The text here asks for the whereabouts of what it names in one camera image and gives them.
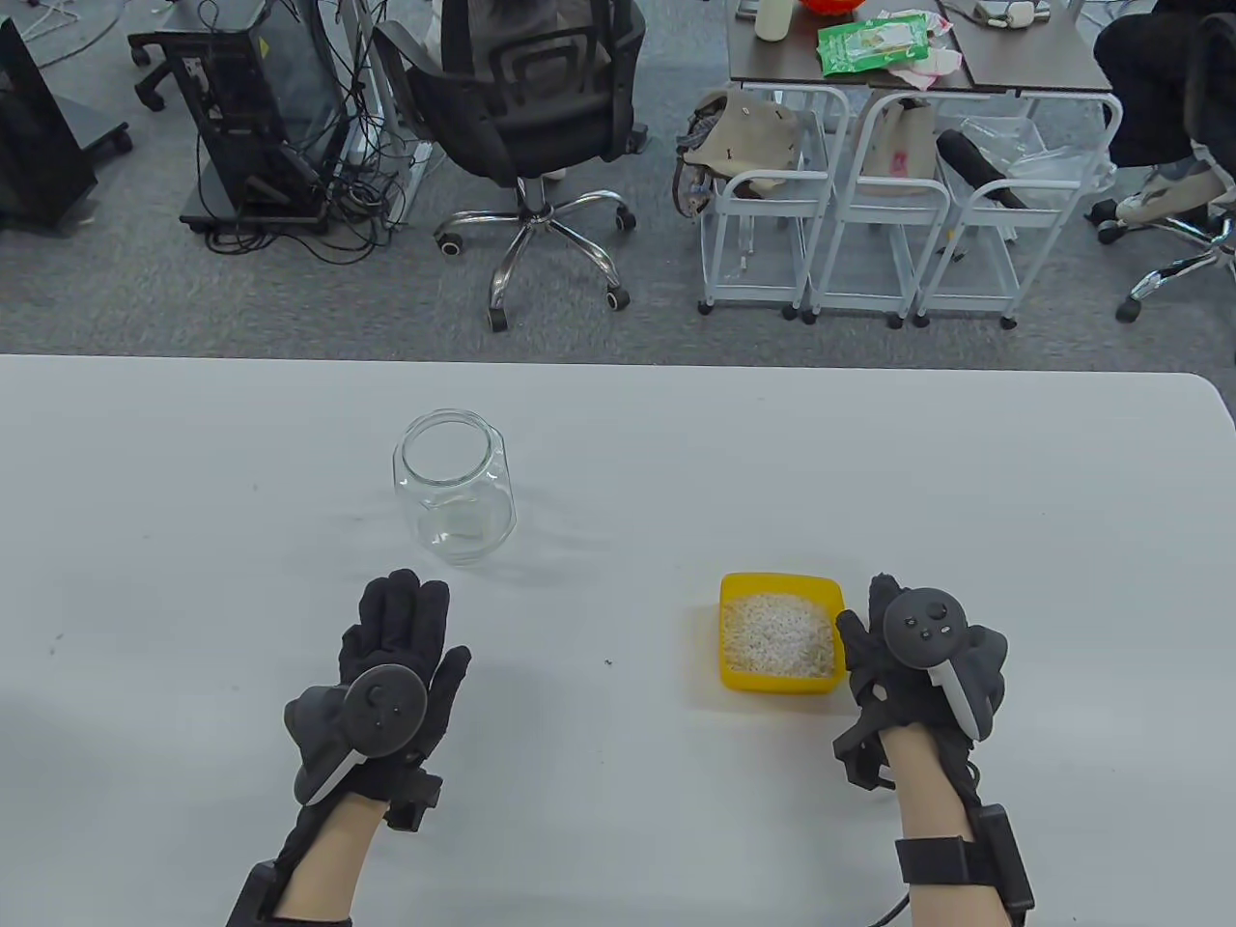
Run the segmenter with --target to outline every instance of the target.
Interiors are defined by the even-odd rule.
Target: black glove
[[[976,805],[969,765],[974,743],[958,727],[943,690],[932,685],[926,671],[900,662],[884,640],[885,612],[902,592],[905,590],[892,576],[881,574],[871,580],[868,596],[869,629],[854,612],[845,611],[837,617],[837,629],[845,648],[845,669],[850,672],[850,691],[861,714],[854,727],[833,742],[833,754],[845,764],[845,776],[854,785],[868,790],[891,789],[892,782],[880,775],[880,769],[887,765],[880,732],[922,724],[936,739],[941,765],[958,795],[964,802]],[[986,634],[983,625],[969,628],[975,648]],[[1004,700],[1004,677],[999,670],[997,664],[989,674],[989,698],[994,709]]]
[[[403,750],[356,766],[344,777],[341,790],[391,802],[393,807],[426,801],[433,806],[436,801],[436,790],[426,782],[434,777],[420,771],[420,765],[446,733],[455,693],[472,659],[466,646],[451,648],[442,655],[450,599],[445,582],[431,580],[421,585],[412,570],[396,570],[365,587],[361,622],[344,633],[339,681],[349,685],[373,666],[400,664],[425,684],[429,703],[425,719]]]

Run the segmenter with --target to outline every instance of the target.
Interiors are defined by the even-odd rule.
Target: snack bag
[[[879,70],[931,53],[927,16],[899,16],[870,22],[848,22],[819,30],[819,62],[824,75]]]

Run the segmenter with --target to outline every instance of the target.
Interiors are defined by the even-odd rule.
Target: empty glass jar
[[[475,412],[439,409],[394,449],[394,491],[413,535],[447,564],[473,564],[515,528],[502,435]]]

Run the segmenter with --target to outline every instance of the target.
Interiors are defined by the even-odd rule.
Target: computer tower
[[[17,25],[0,17],[0,220],[54,227],[95,183]]]
[[[319,222],[347,137],[344,89],[316,0],[174,4],[157,32],[198,125],[198,231]]]

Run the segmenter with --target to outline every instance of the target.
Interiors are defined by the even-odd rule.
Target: white rice
[[[798,596],[765,593],[726,604],[726,662],[739,672],[832,676],[833,633],[824,609]]]

